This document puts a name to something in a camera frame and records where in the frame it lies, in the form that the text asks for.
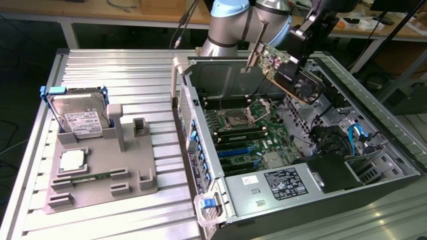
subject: wooden table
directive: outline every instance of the wooden table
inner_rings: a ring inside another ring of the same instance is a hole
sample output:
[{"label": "wooden table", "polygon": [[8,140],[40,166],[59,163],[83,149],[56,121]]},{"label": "wooden table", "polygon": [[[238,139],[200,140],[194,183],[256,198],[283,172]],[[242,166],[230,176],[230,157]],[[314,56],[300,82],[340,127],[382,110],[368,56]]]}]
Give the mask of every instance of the wooden table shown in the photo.
[{"label": "wooden table", "polygon": [[[140,5],[140,0],[112,0],[112,2],[121,5]],[[370,8],[362,4],[358,5],[356,10],[363,11],[366,15],[371,14]],[[68,2],[64,0],[0,0],[0,14],[8,19],[60,23],[67,44],[71,49],[79,48],[79,41],[73,31],[75,23],[175,28],[182,17],[182,14],[143,14],[140,7],[132,9],[132,12],[125,12],[121,9],[111,7],[105,0],[85,0],[85,3]],[[394,20],[395,24],[386,25],[382,31],[375,31],[371,36],[374,42],[366,49],[364,54],[350,72],[356,72],[360,69],[402,20],[394,16],[387,17]],[[188,28],[208,29],[210,20],[210,11],[203,4],[203,1],[200,1]],[[300,16],[292,16],[294,26],[302,22],[303,18]],[[359,28],[342,29],[336,27],[332,30],[330,37],[367,39],[370,33],[371,31],[363,31]],[[427,42],[427,37],[419,35],[404,26],[394,37],[394,40]]]}]

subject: hard drive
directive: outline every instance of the hard drive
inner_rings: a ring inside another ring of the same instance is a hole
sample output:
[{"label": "hard drive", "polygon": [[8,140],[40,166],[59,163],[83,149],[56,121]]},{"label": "hard drive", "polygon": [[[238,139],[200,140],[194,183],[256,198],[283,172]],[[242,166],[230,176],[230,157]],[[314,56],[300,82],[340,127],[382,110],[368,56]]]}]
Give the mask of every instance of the hard drive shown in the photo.
[{"label": "hard drive", "polygon": [[107,89],[51,87],[45,101],[52,109],[63,133],[73,133],[77,139],[103,136],[111,127],[107,116]]}]

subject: aluminum table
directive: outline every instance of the aluminum table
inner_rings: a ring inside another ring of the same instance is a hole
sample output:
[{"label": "aluminum table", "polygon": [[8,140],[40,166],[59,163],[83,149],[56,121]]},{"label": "aluminum table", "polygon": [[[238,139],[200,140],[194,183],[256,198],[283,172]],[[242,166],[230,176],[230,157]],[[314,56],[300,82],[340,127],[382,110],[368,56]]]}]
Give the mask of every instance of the aluminum table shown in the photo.
[{"label": "aluminum table", "polygon": [[[132,118],[144,117],[149,122],[160,189],[151,195],[44,214],[59,126],[41,103],[0,229],[1,240],[202,238],[170,97],[172,58],[194,55],[191,50],[77,49],[56,56],[48,86],[105,85],[109,102],[123,104],[121,121],[129,123]],[[328,58],[320,53],[316,57]],[[423,178],[363,208],[259,239],[415,240],[427,236],[426,184]]]}]

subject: power supply label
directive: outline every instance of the power supply label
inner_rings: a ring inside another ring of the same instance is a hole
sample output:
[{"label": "power supply label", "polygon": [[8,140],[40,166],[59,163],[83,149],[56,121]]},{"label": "power supply label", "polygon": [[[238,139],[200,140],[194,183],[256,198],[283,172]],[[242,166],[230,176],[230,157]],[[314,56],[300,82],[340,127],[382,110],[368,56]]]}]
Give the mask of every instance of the power supply label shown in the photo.
[{"label": "power supply label", "polygon": [[308,193],[295,168],[264,173],[276,200],[284,200]]},{"label": "power supply label", "polygon": [[103,131],[96,111],[65,113],[71,131],[76,135],[100,133]]}]

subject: floor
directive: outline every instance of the floor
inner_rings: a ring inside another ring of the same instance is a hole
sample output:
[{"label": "floor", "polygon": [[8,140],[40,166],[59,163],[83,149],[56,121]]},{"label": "floor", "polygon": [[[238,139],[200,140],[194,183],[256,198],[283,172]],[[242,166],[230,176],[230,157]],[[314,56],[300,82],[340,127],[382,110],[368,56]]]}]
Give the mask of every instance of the floor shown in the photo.
[{"label": "floor", "polygon": [[[85,49],[167,49],[174,29],[129,27],[112,25],[76,24],[80,47]],[[184,35],[182,49],[194,49],[203,45],[207,30],[191,30]],[[363,46],[366,40],[352,41],[354,46]],[[356,59],[359,52],[347,49],[348,39],[328,39],[320,50],[330,51],[339,62],[347,66]],[[0,19],[0,152],[27,140],[40,105],[39,89],[49,76],[49,69],[57,48],[65,48],[60,25],[52,22],[4,21]],[[368,67],[362,74],[378,71]],[[8,204],[13,187],[16,169],[20,167],[27,143],[17,145],[8,152],[0,153],[0,220]]]}]

